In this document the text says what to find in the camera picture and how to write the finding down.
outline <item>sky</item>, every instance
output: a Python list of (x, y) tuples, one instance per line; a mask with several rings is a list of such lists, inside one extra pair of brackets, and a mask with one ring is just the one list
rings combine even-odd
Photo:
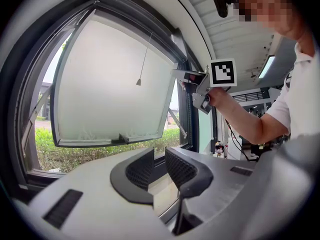
[[(43, 82), (51, 83), (53, 82), (55, 71), (59, 62), (59, 58), (61, 56), (63, 49), (60, 47), (60, 49), (56, 52), (55, 56), (53, 57), (46, 73), (43, 78)], [(171, 97), (171, 103), (169, 105), (170, 109), (172, 110), (178, 110), (179, 109), (179, 101), (178, 101), (178, 88), (177, 88), (177, 81), (174, 82), (174, 88), (172, 92)]]

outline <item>white shirt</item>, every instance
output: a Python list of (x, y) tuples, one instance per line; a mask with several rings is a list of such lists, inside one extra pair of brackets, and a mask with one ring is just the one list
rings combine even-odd
[(291, 72), (289, 88), (284, 86), (267, 113), (287, 127), (291, 138), (320, 133), (320, 63), (301, 52), (298, 44), (294, 51), (296, 61)]

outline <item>ceiling light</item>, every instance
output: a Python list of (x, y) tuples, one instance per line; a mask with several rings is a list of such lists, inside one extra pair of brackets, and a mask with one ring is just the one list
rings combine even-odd
[(264, 68), (261, 74), (259, 75), (259, 78), (263, 78), (266, 75), (266, 73), (268, 72), (269, 68), (272, 65), (272, 62), (274, 62), (275, 58), (276, 57), (274, 55), (271, 55), (268, 57), (268, 60), (266, 61), (266, 64), (264, 65)]

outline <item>person's forearm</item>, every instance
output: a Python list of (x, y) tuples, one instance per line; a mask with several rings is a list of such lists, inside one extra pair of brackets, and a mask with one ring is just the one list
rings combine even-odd
[(214, 88), (209, 96), (210, 104), (216, 107), (242, 137), (252, 144), (261, 142), (263, 127), (259, 117), (248, 113), (222, 88)]

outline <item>shirt sleeve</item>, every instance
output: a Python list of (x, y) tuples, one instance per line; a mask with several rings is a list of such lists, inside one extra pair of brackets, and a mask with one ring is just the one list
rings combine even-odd
[(291, 132), (290, 129), (290, 113), (288, 105), (285, 101), (285, 96), (287, 95), (287, 87), (286, 83), (284, 83), (284, 86), (281, 89), (281, 93), (279, 97), (276, 99), (276, 101), (272, 104), (272, 106), (267, 110), (267, 114), (272, 116), (274, 119), (278, 120), (281, 124), (283, 124), (287, 129), (288, 132)]

